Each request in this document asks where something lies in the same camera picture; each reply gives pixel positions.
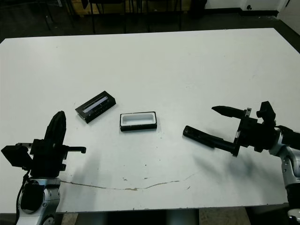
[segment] black chair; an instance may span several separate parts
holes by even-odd
[[[95,22],[94,22],[94,13],[93,13],[93,4],[96,5],[99,14],[101,14],[101,10],[98,4],[101,4],[102,13],[104,14],[104,4],[123,4],[124,5],[124,33],[126,33],[126,0],[81,0],[83,8],[86,8],[88,4],[90,4],[90,14],[92,17],[92,26],[93,32],[95,31]],[[133,0],[131,0],[132,9],[134,11]]]
[[[148,25],[148,32],[150,32],[150,25],[149,25],[149,6],[148,6],[148,2],[149,1],[164,1],[164,0],[146,0],[146,9],[147,9],[147,25]],[[168,12],[168,5],[169,5],[169,0],[165,0],[166,1],[166,12]],[[179,30],[181,30],[181,12],[182,12],[182,0],[179,0]],[[177,11],[177,4],[178,4],[178,0],[176,0],[175,2],[175,7],[174,7],[174,12]]]
[[[45,4],[46,9],[47,9],[47,12],[48,12],[48,14],[49,14],[49,17],[50,17],[52,23],[54,23],[52,14],[51,14],[50,9],[49,9],[49,6],[48,6],[48,1],[47,1],[47,0],[42,0],[42,1],[41,1],[41,0],[37,0],[37,3],[38,3],[38,7],[39,7],[39,9],[40,9],[40,11],[41,11],[41,13],[42,13],[42,15],[43,15],[43,18],[44,18],[44,20],[45,20],[45,22],[46,22],[46,25],[47,25],[48,29],[51,30],[51,29],[50,29],[50,26],[49,26],[49,23],[48,23],[48,21],[47,21],[47,16],[46,16],[46,14],[44,13],[44,11],[43,11],[43,9],[42,9],[42,6],[41,6],[41,3],[44,3],[44,4]],[[67,13],[67,15],[68,15],[68,17],[69,17],[69,20],[70,20],[72,26],[74,27],[72,15],[71,15],[72,9],[73,9],[73,8],[72,8],[72,4],[69,2],[69,0],[61,0],[61,3],[62,3],[62,6],[63,6],[63,8],[65,9],[65,11],[66,11],[66,13]]]

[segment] crack on table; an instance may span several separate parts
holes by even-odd
[[[150,185],[148,187],[135,187],[135,188],[113,188],[113,187],[102,187],[102,186],[95,186],[95,185],[88,185],[88,184],[80,184],[80,183],[75,183],[75,182],[71,182],[71,181],[64,181],[61,180],[62,183],[67,183],[67,184],[74,184],[74,185],[79,185],[79,186],[85,186],[85,187],[90,187],[90,188],[99,188],[99,189],[107,189],[107,190],[124,190],[124,191],[137,191],[137,190],[143,190],[143,189],[148,189],[148,188],[152,188],[155,186],[159,186],[159,185],[164,185],[164,184],[170,184],[170,183],[176,183],[176,182],[181,182],[181,181],[186,181],[187,179],[191,178],[192,176],[196,175],[197,173],[199,173],[200,171],[197,171],[191,175],[189,175],[188,177],[186,177],[183,180],[172,180],[172,181],[168,181],[168,182],[162,182],[162,183],[157,183],[157,184],[153,184]]]

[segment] black case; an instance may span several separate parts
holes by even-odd
[[[105,97],[107,97],[107,99],[104,102],[102,102],[99,105],[95,106],[94,108],[92,108],[88,112],[84,112],[84,110],[86,108],[88,108],[89,106],[91,106],[93,103],[95,103],[95,102],[97,102],[100,99],[105,98]],[[79,106],[75,110],[77,111],[78,115],[82,119],[84,119],[84,121],[86,123],[89,123],[93,119],[95,119],[97,116],[101,115],[106,110],[108,110],[109,108],[113,107],[115,104],[116,104],[116,100],[114,99],[114,97],[112,97],[106,91],[103,91],[102,93],[100,93],[99,95],[95,96],[91,100],[87,101],[83,105]]]

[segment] chair leg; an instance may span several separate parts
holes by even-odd
[[[71,11],[68,3],[66,3],[65,0],[61,0],[61,3],[63,5],[63,7],[66,9],[66,13],[68,15],[68,18],[69,18],[69,20],[71,22],[72,27],[74,28],[74,23],[73,23],[73,18],[72,18],[73,15],[72,15],[72,11]]]
[[[98,12],[99,12],[99,14],[101,14],[101,11],[100,11],[100,8],[99,8],[99,5],[96,3],[96,7],[97,7],[97,9],[98,9]]]
[[[176,2],[175,2],[174,11],[176,11],[176,9],[177,9],[177,3],[178,3],[178,0],[176,0]]]
[[[46,24],[47,24],[48,30],[51,30],[51,29],[50,29],[50,26],[49,26],[49,23],[48,23],[48,21],[47,21],[46,15],[44,14],[43,9],[42,9],[42,7],[41,7],[40,1],[37,0],[37,3],[38,3],[39,10],[41,11],[41,13],[42,13],[42,15],[43,15],[43,18],[44,18],[44,20],[45,20],[45,22],[46,22]]]
[[[95,22],[94,22],[94,13],[93,13],[93,4],[90,3],[90,14],[92,15],[92,26],[93,26],[93,33],[95,34]]]
[[[53,18],[52,18],[52,14],[51,14],[51,12],[50,12],[50,9],[49,9],[49,7],[48,7],[47,0],[45,0],[45,5],[46,5],[46,9],[47,9],[47,11],[48,11],[48,13],[49,13],[49,16],[50,16],[51,21],[54,22],[54,21],[53,21]]]
[[[150,25],[149,25],[149,6],[148,0],[146,0],[146,11],[147,11],[147,26],[148,26],[148,33],[150,32]]]
[[[124,34],[126,34],[126,0],[124,0]]]
[[[133,0],[131,0],[131,5],[132,5],[132,12],[135,13],[135,7],[133,5]]]
[[[181,12],[182,12],[182,0],[179,0],[179,30],[181,30]]]

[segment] cable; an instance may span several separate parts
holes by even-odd
[[[20,216],[20,212],[19,212],[19,198],[20,198],[20,195],[21,195],[21,192],[23,191],[24,189],[24,186],[25,186],[25,182],[28,180],[29,176],[28,174],[30,173],[30,170],[27,171],[27,173],[23,176],[23,182],[22,182],[22,186],[19,190],[19,193],[18,193],[18,196],[17,196],[17,201],[16,201],[16,204],[15,204],[15,208],[16,208],[16,218],[15,218],[15,225],[18,223],[18,220],[19,220],[19,216]]]

